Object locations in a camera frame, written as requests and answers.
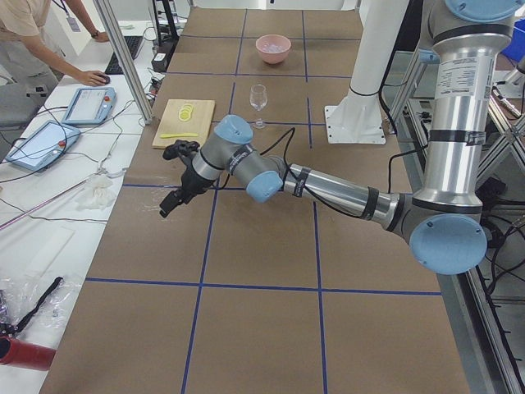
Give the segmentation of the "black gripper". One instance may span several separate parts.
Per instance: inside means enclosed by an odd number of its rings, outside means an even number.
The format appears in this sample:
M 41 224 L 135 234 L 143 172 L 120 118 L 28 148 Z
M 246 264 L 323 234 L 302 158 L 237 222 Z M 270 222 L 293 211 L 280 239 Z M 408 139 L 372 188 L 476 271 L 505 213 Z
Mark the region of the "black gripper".
M 159 204 L 159 213 L 163 218 L 184 202 L 190 202 L 210 188 L 210 180 L 200 176 L 192 164 L 192 159 L 199 149 L 200 144 L 197 141 L 188 140 L 176 140 L 164 149 L 162 158 L 167 161 L 179 158 L 185 165 L 185 170 L 181 176 L 180 188 L 170 191 Z

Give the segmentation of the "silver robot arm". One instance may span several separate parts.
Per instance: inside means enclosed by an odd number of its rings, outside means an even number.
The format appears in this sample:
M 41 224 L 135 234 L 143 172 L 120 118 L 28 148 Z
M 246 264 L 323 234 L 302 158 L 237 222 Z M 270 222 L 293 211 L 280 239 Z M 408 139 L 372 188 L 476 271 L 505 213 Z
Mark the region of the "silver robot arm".
M 253 129 L 228 115 L 202 144 L 178 140 L 163 153 L 185 165 L 181 184 L 161 202 L 160 213 L 232 176 L 259 203 L 280 191 L 315 199 L 347 217 L 376 222 L 404 239 L 414 258 L 439 274 L 465 273 L 487 251 L 475 189 L 496 60 L 511 42 L 520 1 L 425 1 L 418 49 L 439 62 L 431 125 L 424 145 L 421 187 L 413 193 L 378 190 L 382 136 L 375 118 L 405 13 L 406 1 L 375 1 L 367 14 L 349 90 L 324 117 L 325 146 L 313 166 L 260 152 Z

